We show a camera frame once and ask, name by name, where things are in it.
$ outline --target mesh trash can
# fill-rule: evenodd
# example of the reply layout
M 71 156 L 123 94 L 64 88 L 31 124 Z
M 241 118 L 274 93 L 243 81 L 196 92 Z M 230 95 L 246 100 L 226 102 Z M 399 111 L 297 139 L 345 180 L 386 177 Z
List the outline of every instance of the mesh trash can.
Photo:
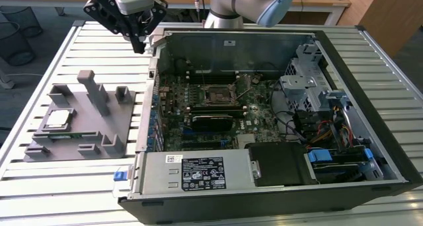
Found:
M 43 33 L 43 28 L 31 7 L 0 6 L 0 13 L 10 22 L 19 24 L 26 37 L 35 37 Z
M 27 38 L 19 31 L 19 24 L 0 22 L 0 57 L 12 66 L 30 63 L 35 53 Z

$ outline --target metal table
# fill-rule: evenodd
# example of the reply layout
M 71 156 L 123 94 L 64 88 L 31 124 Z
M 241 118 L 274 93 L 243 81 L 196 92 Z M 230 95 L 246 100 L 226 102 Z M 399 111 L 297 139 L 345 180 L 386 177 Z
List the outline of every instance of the metal table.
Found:
M 168 23 L 162 27 L 198 27 Z M 247 25 L 246 28 L 261 28 Z M 323 29 L 386 120 L 418 170 L 423 173 L 423 95 L 390 60 L 366 31 L 338 26 L 278 26 L 278 29 Z M 75 22 L 52 64 L 0 150 L 0 225 L 139 226 L 118 205 L 114 172 L 134 163 L 142 114 L 144 81 L 151 55 L 132 52 L 131 43 L 96 22 Z M 107 90 L 127 85 L 136 91 L 136 106 L 123 159 L 23 162 L 26 146 L 51 102 L 52 84 L 82 90 L 76 74 L 92 69 Z M 123 191 L 127 185 L 119 186 Z M 353 210 L 278 217 L 235 219 L 190 225 L 423 225 L 423 187 L 379 198 Z

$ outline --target warning label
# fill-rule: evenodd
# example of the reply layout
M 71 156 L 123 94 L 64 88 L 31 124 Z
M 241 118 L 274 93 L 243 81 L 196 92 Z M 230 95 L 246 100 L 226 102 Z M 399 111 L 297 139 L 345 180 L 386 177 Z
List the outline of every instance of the warning label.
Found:
M 223 157 L 183 159 L 184 191 L 226 189 Z

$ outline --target cable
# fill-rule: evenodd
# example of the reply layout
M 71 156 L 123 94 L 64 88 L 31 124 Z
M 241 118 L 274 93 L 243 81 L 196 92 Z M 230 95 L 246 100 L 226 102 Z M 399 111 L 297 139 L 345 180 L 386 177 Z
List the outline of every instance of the cable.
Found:
M 318 127 L 318 135 L 321 134 L 322 125 L 323 125 L 325 123 L 331 123 L 331 122 L 333 122 L 333 121 L 330 121 L 330 120 L 326 120 L 326 121 L 322 121 L 322 122 L 321 122 L 319 127 Z
M 295 135 L 295 134 L 293 134 L 293 133 L 289 133 L 289 127 L 287 127 L 287 126 L 290 125 L 291 122 L 294 122 L 294 119 L 291 119 L 291 120 L 286 123 L 285 133 L 282 133 L 282 135 L 285 135 L 283 140 L 285 140 L 286 142 L 294 142 L 294 141 L 298 141 L 298 140 L 299 140 L 299 138 L 298 138 L 298 139 L 287 139 L 287 138 L 286 138 L 289 135 Z
M 203 14 L 204 14 L 203 19 L 206 19 L 207 17 L 206 17 L 206 4 L 204 4 L 204 0 L 202 0 L 202 3 L 203 3 Z
M 311 143 L 317 143 L 319 142 L 321 140 L 323 140 L 325 138 L 327 137 L 331 137 L 333 136 L 333 131 L 329 130 L 326 133 L 323 133 L 321 136 L 317 136 L 315 139 L 311 140 Z
M 199 2 L 200 2 L 200 0 L 195 0 L 194 4 L 195 4 L 196 10 L 198 10 L 198 19 L 200 22 L 200 4 L 199 4 Z
M 347 131 L 349 133 L 349 141 L 350 141 L 350 146 L 354 147 L 354 144 L 353 144 L 353 131 L 349 129 L 347 126 L 343 125 L 343 129 Z
M 35 73 L 20 73 L 20 74 L 8 74 L 7 76 L 44 76 L 44 75 L 35 74 Z
M 278 111 L 275 114 L 279 114 L 279 113 L 287 113 L 289 115 L 295 115 L 295 113 L 291 111 Z
M 301 133 L 295 130 L 295 128 L 293 128 L 293 126 L 290 126 L 275 114 L 274 111 L 274 107 L 273 107 L 273 97 L 274 97 L 274 92 L 275 92 L 275 88 L 273 88 L 271 91 L 271 96 L 270 96 L 270 106 L 271 106 L 271 113 L 275 116 L 277 120 L 279 121 L 279 123 L 282 123 L 287 128 L 290 128 L 293 130 L 293 133 L 298 136 L 298 139 L 305 142 L 309 143 L 307 139 L 301 135 Z
M 299 13 L 299 16 L 298 16 L 298 24 L 302 24 L 302 14 L 303 14 L 303 11 L 305 11 L 305 2 L 302 0 L 302 11 Z

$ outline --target blue latch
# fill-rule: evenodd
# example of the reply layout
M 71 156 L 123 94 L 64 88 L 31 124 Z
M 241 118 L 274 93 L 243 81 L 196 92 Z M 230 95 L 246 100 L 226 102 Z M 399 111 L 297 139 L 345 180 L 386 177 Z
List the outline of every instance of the blue latch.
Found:
M 118 171 L 114 174 L 114 181 L 124 181 L 128 180 L 128 172 L 127 171 Z
M 311 150 L 309 153 L 310 162 L 330 162 L 333 160 L 333 156 L 330 150 L 327 149 L 318 149 Z
M 369 148 L 365 149 L 365 153 L 369 159 L 373 159 L 373 152 Z
M 220 147 L 223 148 L 230 140 L 220 140 Z
M 310 162 L 314 163 L 317 161 L 317 157 L 313 153 L 307 153 L 309 154 L 309 159 L 310 159 Z

